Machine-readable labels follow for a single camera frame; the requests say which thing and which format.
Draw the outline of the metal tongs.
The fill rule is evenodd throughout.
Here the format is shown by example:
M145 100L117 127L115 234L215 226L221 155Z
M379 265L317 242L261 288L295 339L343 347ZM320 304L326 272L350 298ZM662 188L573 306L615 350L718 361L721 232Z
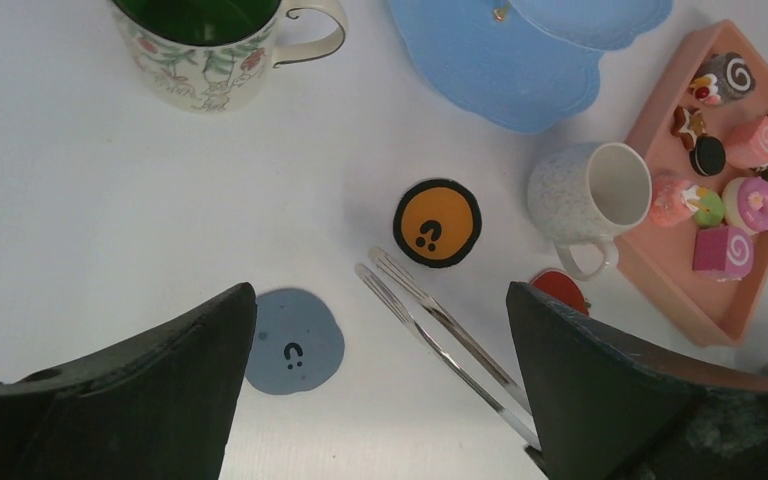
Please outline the metal tongs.
M523 440L525 455L548 476L534 414L521 382L383 248L369 248L367 258L355 264L354 272L413 338Z

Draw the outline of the green macaron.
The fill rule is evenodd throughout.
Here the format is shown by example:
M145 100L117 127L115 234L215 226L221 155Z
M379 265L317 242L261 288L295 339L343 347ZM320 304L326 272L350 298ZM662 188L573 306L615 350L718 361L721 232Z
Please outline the green macaron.
M693 215L696 224L701 228L720 226L725 217L725 207L718 193L700 187L698 189L697 210Z

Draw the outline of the red apple-shaped coaster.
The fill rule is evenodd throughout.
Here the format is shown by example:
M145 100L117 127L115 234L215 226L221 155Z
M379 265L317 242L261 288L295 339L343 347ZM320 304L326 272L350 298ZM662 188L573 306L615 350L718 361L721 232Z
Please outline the red apple-shaped coaster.
M570 308L584 315L590 314L590 302L575 280L564 271L555 268L545 269L538 273L530 284Z

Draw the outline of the orange black-rimmed coaster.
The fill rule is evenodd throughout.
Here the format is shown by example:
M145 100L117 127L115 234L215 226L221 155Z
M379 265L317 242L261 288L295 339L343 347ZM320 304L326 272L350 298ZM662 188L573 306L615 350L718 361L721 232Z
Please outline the orange black-rimmed coaster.
M422 180L401 197L392 235L412 261L428 268L460 263L477 243L483 219L474 194L446 178Z

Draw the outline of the black sandwich cookie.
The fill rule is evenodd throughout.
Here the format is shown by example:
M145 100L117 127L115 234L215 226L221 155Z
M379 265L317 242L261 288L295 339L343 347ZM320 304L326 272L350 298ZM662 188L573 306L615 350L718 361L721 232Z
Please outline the black sandwich cookie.
M722 142L713 136L700 136L689 152L693 170L700 176L720 174L726 166L726 151Z

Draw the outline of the pink rectangular tray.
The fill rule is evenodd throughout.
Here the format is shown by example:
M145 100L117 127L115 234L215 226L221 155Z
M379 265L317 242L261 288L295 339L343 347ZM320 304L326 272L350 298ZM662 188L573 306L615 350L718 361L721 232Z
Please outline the pink rectangular tray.
M721 20L688 33L626 137L652 175L674 173L716 191L741 176L731 166L714 176L697 175L689 153L670 133L674 110L695 103L688 91L693 74L713 55L727 52L742 55L760 84L745 100L703 107L709 133L723 140L737 125L768 113L768 62L738 26ZM669 228L644 220L617 239L618 269L693 343L739 345L768 277L768 231L752 238L754 265L749 274L741 280L718 281L692 268L698 230L690 220Z

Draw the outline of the star-shaped brown cookie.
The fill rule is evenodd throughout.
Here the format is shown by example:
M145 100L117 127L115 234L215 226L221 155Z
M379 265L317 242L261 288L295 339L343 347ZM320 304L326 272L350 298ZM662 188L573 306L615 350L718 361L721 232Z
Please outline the star-shaped brown cookie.
M702 112L697 108L677 106L673 111L670 133L681 141L686 151L692 151L698 139L707 134Z

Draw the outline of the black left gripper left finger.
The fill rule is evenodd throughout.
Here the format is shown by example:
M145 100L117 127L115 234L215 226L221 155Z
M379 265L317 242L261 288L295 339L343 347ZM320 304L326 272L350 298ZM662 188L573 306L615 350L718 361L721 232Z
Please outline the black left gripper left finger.
M256 327L237 284L76 360L0 382L0 479L215 479Z

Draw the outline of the pink frosted donut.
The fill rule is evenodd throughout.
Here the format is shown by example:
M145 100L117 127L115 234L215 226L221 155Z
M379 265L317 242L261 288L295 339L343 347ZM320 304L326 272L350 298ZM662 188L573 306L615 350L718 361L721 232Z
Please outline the pink frosted donut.
M724 219L728 225L748 235L768 231L768 182L760 177L731 180L721 195Z

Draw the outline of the light pink swirl roll cake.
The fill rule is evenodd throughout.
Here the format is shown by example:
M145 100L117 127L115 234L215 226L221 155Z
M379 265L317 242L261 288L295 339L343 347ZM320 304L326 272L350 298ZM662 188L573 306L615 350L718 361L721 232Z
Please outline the light pink swirl roll cake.
M739 169L768 169L768 115L735 127L724 141L726 161Z

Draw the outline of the magenta swirl roll cake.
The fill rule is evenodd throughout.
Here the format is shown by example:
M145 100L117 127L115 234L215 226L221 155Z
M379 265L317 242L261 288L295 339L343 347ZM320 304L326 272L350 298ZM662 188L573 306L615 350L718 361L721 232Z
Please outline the magenta swirl roll cake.
M745 278L754 265L754 244L741 228L701 229L695 238L692 270L717 281Z

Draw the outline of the blue three-tier cake stand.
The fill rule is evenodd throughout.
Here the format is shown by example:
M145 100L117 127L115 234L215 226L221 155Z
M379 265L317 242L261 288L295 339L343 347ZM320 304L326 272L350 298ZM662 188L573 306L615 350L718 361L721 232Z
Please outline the blue three-tier cake stand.
M599 62L671 14L670 1L392 1L419 75L455 106L541 133L587 110Z

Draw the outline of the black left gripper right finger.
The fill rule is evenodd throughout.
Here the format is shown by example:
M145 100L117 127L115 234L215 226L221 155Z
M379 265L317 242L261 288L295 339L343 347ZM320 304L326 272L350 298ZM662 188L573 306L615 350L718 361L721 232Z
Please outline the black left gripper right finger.
M536 289L507 291L551 479L768 479L768 376L662 348Z

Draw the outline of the blue-grey round coaster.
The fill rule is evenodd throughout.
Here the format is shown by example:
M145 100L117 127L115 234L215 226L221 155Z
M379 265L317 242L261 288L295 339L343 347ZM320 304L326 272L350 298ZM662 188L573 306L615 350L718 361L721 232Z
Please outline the blue-grey round coaster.
M345 339L325 302L281 288L257 296L256 328L245 378L269 395L314 390L339 369Z

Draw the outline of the dark chocolate swirl roll cake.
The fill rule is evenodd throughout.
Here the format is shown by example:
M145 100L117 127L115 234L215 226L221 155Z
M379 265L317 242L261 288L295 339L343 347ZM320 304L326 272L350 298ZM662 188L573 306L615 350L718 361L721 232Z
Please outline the dark chocolate swirl roll cake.
M742 55L726 52L713 55L702 63L688 89L700 103L721 106L752 94L757 81Z

